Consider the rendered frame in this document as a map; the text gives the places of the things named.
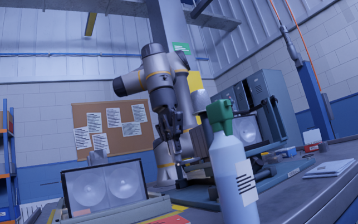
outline orange cable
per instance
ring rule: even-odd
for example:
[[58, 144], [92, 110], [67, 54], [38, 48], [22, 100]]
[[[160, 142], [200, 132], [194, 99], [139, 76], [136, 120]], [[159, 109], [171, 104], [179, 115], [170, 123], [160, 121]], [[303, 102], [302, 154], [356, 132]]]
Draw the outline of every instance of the orange cable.
[[278, 12], [277, 12], [276, 8], [274, 7], [274, 4], [273, 4], [272, 0], [270, 0], [270, 2], [271, 2], [271, 5], [272, 5], [274, 11], [276, 12], [276, 15], [277, 15], [277, 17], [278, 17], [278, 20], [280, 20], [279, 15], [278, 15]]
[[298, 25], [297, 22], [296, 22], [295, 16], [294, 16], [293, 13], [292, 13], [292, 10], [291, 10], [291, 7], [289, 6], [288, 1], [285, 0], [285, 2], [286, 2], [286, 5], [288, 5], [289, 11], [291, 12], [291, 15], [292, 15], [292, 18], [293, 18], [293, 20], [294, 20], [294, 22], [295, 22], [295, 24], [296, 24], [297, 30], [299, 31], [300, 37], [302, 38], [303, 44], [305, 45], [305, 48], [306, 48], [306, 51], [307, 51], [307, 54], [308, 54], [308, 58], [310, 59], [311, 67], [312, 67], [312, 69], [313, 69], [313, 71], [314, 71], [315, 79], [317, 80], [318, 87], [320, 88], [320, 91], [321, 91], [320, 82], [318, 81], [317, 73], [315, 72], [314, 65], [313, 65], [313, 63], [312, 63], [312, 61], [311, 61], [310, 53], [308, 53], [308, 49], [307, 49], [307, 46], [306, 46], [306, 43], [305, 43], [305, 39], [303, 39], [303, 35], [302, 35], [302, 33], [300, 32], [299, 25]]

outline blue pipe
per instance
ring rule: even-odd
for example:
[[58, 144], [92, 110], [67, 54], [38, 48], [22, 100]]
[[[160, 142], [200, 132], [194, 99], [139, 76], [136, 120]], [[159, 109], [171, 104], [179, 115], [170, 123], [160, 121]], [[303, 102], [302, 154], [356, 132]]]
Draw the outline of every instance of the blue pipe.
[[[134, 53], [0, 53], [0, 56], [8, 56], [8, 55], [89, 55], [89, 56], [134, 56], [134, 57], [140, 57], [141, 55], [134, 54]], [[208, 58], [204, 57], [196, 57], [197, 60], [209, 60]]]

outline cork board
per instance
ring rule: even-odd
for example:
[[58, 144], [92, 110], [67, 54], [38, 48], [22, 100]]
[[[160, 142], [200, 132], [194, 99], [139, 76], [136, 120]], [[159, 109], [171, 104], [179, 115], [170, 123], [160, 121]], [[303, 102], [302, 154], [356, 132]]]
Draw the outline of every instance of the cork board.
[[[133, 117], [131, 106], [136, 104], [144, 104], [147, 116], [147, 122], [140, 123], [142, 135], [124, 137], [122, 128], [108, 128], [106, 116], [107, 108], [120, 108], [121, 122], [133, 122], [135, 119]], [[110, 147], [110, 153], [107, 155], [108, 157], [153, 149], [154, 131], [147, 99], [77, 103], [71, 105], [74, 128], [80, 128], [87, 125], [86, 113], [101, 113], [102, 132], [107, 133], [107, 139]], [[93, 145], [94, 144], [92, 142], [91, 148], [77, 150], [78, 161], [86, 160], [89, 152], [94, 150]]]

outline green spray nozzle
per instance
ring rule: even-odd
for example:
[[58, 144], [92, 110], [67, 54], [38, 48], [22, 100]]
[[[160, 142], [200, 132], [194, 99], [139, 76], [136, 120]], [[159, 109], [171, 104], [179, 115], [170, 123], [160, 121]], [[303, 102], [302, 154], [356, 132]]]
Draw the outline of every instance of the green spray nozzle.
[[207, 106], [207, 115], [213, 132], [224, 130], [226, 136], [233, 134], [233, 110], [230, 100], [218, 100]]

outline blue post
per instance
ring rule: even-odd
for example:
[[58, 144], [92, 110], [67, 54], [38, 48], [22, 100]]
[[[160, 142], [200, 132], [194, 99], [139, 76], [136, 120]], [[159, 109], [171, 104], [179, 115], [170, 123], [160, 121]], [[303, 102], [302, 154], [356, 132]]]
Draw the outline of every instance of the blue post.
[[[13, 108], [11, 108], [11, 115], [12, 115], [12, 123], [13, 123], [13, 137], [11, 137], [11, 150], [12, 150], [12, 163], [14, 163], [14, 173], [17, 175], [17, 163], [16, 163], [16, 148], [14, 144], [14, 115], [13, 115]], [[13, 177], [14, 179], [14, 193], [17, 197], [17, 205], [20, 205], [20, 194], [18, 193], [18, 179], [17, 176]]]
[[[9, 166], [9, 140], [8, 140], [8, 100], [3, 99], [3, 129], [6, 129], [6, 132], [3, 133], [3, 152], [5, 158], [5, 173], [10, 173]], [[8, 201], [9, 201], [9, 213], [11, 220], [15, 220], [14, 208], [13, 208], [13, 194], [12, 194], [12, 181], [11, 178], [6, 178], [6, 190], [8, 192]]]
[[320, 129], [323, 141], [334, 139], [335, 136], [310, 62], [304, 61], [303, 66], [297, 68], [297, 72], [305, 90], [315, 128]]

